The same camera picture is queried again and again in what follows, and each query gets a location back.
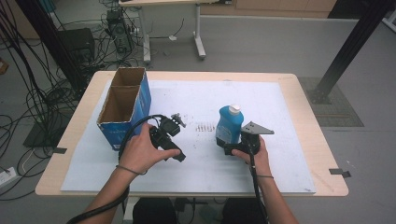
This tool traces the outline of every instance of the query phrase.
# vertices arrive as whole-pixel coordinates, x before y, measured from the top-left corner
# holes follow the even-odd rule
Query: electrical outlet
[[[11,183],[13,180],[18,179],[19,176],[15,173],[14,167],[8,168],[8,173],[3,171],[0,174],[0,188],[4,187],[5,185]]]

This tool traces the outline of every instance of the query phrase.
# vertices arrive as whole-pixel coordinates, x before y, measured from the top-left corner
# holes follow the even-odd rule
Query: desk
[[[114,71],[97,72],[85,91],[78,108],[67,126],[58,147],[67,148],[64,154],[54,154],[42,175],[35,192],[38,195],[95,195],[96,192],[61,191],[74,150],[90,119],[106,83]],[[233,80],[277,82],[282,90],[295,131],[317,192],[313,196],[346,196],[346,182],[340,175],[331,175],[329,168],[337,164],[326,139],[306,100],[303,89],[293,74],[268,73],[211,73],[211,72],[154,72],[148,71],[149,80]]]
[[[122,7],[136,7],[138,9],[137,13],[140,20],[140,29],[143,36],[143,60],[145,63],[150,63],[150,47],[149,47],[149,35],[146,31],[146,26],[144,23],[145,15],[143,12],[144,6],[160,6],[160,5],[177,5],[177,4],[195,4],[195,32],[193,33],[195,45],[198,49],[198,55],[201,59],[206,56],[204,45],[201,40],[200,32],[200,16],[201,16],[201,3],[214,3],[218,0],[131,0],[127,2],[121,2]]]
[[[396,21],[396,10],[392,12],[389,18],[382,19],[382,22],[384,22],[390,29],[392,29],[393,32],[396,32],[396,25],[394,24],[395,21]]]

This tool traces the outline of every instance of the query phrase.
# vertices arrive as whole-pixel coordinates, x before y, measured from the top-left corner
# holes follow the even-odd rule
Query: hand
[[[250,164],[250,157],[247,153],[238,149],[233,149],[231,153],[236,157],[239,157],[242,160],[244,160],[247,164]],[[260,149],[259,152],[256,155],[254,155],[254,162],[256,164],[257,175],[272,175],[268,160],[268,152],[265,147],[264,139],[262,139],[261,136],[260,136]]]
[[[180,154],[179,149],[158,150],[151,144],[147,123],[142,125],[142,131],[129,141],[120,158],[120,165],[140,174],[161,160]]]

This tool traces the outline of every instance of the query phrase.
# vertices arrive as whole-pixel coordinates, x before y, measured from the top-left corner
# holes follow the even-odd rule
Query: black tape
[[[329,169],[331,175],[342,175],[343,178],[352,177],[349,171],[343,171],[343,169]]]
[[[53,149],[53,153],[64,154],[66,150],[67,148],[64,147],[56,147],[55,149]]]

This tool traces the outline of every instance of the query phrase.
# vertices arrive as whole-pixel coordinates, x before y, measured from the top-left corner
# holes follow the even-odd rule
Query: blue cardboard box
[[[151,95],[146,69],[119,68],[109,87],[97,125],[114,150],[139,120],[149,115]],[[140,134],[141,126],[134,130]]]

